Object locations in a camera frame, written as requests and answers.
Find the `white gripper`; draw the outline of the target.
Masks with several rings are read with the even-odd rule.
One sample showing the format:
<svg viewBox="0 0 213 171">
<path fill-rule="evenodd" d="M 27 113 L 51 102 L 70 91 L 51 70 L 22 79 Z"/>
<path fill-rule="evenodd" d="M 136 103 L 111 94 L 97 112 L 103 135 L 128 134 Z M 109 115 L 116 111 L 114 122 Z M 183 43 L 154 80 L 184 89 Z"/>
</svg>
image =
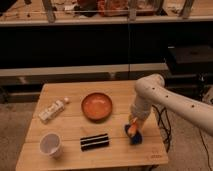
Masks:
<svg viewBox="0 0 213 171">
<path fill-rule="evenodd" d="M 145 121 L 151 113 L 151 106 L 139 107 L 132 105 L 130 107 L 131 114 L 129 115 L 129 123 L 136 124 L 138 129 L 144 126 Z"/>
</svg>

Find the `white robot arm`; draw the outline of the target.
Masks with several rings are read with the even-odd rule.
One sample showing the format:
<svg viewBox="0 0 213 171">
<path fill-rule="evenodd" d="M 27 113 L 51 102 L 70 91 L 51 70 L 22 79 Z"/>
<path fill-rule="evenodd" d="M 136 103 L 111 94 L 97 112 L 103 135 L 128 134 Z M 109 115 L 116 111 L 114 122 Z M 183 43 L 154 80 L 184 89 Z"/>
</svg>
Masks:
<svg viewBox="0 0 213 171">
<path fill-rule="evenodd" d="M 160 104 L 213 136 L 213 106 L 173 93 L 165 88 L 162 75 L 152 74 L 135 82 L 135 100 L 130 111 L 145 121 L 153 104 Z"/>
</svg>

